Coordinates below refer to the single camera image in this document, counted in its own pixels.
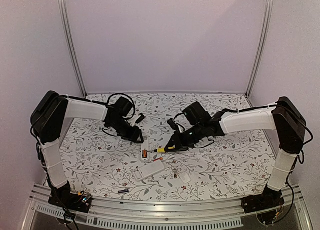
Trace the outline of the long white remote with buttons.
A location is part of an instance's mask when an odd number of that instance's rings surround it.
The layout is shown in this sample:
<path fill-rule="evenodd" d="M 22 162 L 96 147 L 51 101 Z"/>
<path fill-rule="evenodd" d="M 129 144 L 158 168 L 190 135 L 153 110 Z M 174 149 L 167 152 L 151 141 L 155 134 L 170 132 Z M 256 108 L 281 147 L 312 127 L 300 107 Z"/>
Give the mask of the long white remote with buttons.
<path fill-rule="evenodd" d="M 143 162 L 148 162 L 150 159 L 150 144 L 149 144 L 149 136 L 148 134 L 143 134 L 144 142 L 141 144 L 141 149 L 140 149 L 140 159 Z M 147 158 L 143 157 L 143 152 L 147 152 Z"/>

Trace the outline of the yellow handled screwdriver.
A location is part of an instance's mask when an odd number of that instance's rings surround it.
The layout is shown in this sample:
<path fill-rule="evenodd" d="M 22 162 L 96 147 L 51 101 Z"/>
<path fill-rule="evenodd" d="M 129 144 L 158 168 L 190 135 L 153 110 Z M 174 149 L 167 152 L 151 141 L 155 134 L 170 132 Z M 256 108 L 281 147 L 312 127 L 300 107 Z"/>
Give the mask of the yellow handled screwdriver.
<path fill-rule="evenodd" d="M 174 152 L 175 150 L 176 150 L 175 147 L 165 147 L 165 148 L 157 148 L 154 150 L 149 150 L 148 152 L 167 153 L 167 152 Z"/>

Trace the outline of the white battery cover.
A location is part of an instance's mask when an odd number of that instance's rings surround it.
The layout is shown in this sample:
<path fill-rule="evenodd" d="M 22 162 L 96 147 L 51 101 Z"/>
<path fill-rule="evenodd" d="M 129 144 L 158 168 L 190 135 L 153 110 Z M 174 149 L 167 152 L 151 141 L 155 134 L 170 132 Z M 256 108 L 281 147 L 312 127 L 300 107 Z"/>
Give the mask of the white battery cover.
<path fill-rule="evenodd" d="M 184 183 L 188 183 L 188 182 L 190 182 L 192 180 L 191 177 L 189 176 L 189 174 L 186 173 L 186 172 L 181 173 L 179 175 L 179 177 Z"/>

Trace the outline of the white remote control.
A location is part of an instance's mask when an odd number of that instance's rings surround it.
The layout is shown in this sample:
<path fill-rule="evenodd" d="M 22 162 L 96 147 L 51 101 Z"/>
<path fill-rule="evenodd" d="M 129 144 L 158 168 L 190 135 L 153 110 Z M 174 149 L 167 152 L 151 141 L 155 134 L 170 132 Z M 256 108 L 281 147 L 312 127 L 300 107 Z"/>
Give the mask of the white remote control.
<path fill-rule="evenodd" d="M 162 161 L 158 160 L 155 162 L 148 163 L 142 167 L 133 170 L 133 176 L 137 181 L 144 180 L 150 176 L 162 172 L 165 166 Z"/>

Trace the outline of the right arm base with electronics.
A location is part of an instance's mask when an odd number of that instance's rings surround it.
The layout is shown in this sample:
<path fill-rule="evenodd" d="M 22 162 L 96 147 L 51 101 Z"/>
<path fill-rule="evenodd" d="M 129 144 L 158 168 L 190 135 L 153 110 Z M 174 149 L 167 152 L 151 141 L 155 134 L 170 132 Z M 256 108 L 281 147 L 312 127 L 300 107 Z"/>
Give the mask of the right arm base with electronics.
<path fill-rule="evenodd" d="M 285 203 L 281 190 L 276 191 L 265 186 L 263 192 L 257 195 L 248 195 L 241 199 L 241 207 L 245 213 L 272 208 L 272 211 L 263 212 L 257 215 L 257 219 L 264 225 L 274 224 L 280 215 L 276 207 L 281 207 Z"/>

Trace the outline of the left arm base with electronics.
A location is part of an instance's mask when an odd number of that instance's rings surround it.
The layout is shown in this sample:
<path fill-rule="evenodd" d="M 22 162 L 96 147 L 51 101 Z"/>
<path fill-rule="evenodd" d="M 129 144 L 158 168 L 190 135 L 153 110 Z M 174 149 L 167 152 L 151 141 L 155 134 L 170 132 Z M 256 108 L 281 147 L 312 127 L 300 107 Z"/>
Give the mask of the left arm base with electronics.
<path fill-rule="evenodd" d="M 92 203 L 92 194 L 85 191 L 73 193 L 69 185 L 61 188 L 53 187 L 48 202 L 58 207 L 88 213 Z"/>

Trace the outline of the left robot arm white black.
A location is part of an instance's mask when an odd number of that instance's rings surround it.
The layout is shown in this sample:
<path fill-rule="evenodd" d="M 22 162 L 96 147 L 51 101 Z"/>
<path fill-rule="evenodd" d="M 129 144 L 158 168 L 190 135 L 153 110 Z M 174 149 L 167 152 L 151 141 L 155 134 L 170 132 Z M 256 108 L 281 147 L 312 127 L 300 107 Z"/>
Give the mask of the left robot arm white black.
<path fill-rule="evenodd" d="M 128 95 L 120 95 L 114 104 L 109 104 L 60 95 L 53 90 L 45 94 L 31 115 L 30 131 L 37 139 L 39 158 L 44 162 L 48 184 L 51 189 L 57 190 L 54 197 L 63 207 L 70 207 L 75 201 L 73 194 L 63 188 L 70 185 L 60 156 L 64 121 L 74 118 L 102 121 L 105 127 L 113 128 L 122 139 L 143 143 L 142 130 L 128 122 L 128 114 L 135 110 L 134 102 Z"/>

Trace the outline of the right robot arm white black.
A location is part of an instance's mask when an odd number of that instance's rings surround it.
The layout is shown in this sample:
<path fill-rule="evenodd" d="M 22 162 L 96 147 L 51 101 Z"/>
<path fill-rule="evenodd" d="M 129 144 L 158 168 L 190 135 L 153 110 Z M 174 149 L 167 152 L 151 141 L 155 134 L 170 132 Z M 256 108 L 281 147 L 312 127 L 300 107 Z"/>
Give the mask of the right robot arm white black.
<path fill-rule="evenodd" d="M 182 111 L 191 128 L 180 131 L 173 118 L 168 120 L 174 129 L 165 152 L 186 151 L 195 148 L 196 143 L 207 137 L 225 136 L 230 133 L 249 130 L 273 130 L 277 132 L 279 151 L 275 166 L 265 186 L 265 192 L 259 196 L 262 208 L 269 208 L 278 200 L 287 177 L 294 169 L 298 155 L 304 145 L 306 133 L 310 132 L 307 122 L 295 105 L 286 96 L 278 101 L 259 107 L 242 110 L 223 109 L 210 115 L 199 102 L 195 102 Z"/>

